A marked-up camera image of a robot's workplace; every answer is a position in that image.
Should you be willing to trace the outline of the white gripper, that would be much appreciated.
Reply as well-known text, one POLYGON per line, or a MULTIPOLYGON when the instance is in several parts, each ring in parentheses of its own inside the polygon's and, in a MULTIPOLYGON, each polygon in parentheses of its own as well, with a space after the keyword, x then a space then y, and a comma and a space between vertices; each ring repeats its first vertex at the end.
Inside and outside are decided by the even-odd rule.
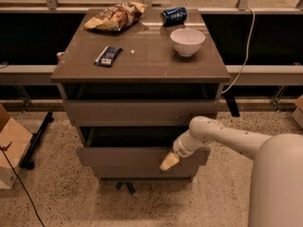
POLYGON ((187 158, 203 145, 202 141, 194 137, 189 131, 179 135, 173 142, 172 152, 169 152, 160 165, 160 169, 167 171, 177 165, 180 158, 187 158))

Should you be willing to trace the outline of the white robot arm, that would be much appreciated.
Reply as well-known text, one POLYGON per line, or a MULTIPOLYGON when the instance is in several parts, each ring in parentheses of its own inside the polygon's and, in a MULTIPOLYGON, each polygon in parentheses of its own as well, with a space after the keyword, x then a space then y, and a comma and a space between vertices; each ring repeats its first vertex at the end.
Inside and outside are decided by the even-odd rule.
POLYGON ((170 169, 212 142, 253 161, 248 227, 303 227, 303 135, 236 130, 196 116, 174 140, 160 169, 170 169))

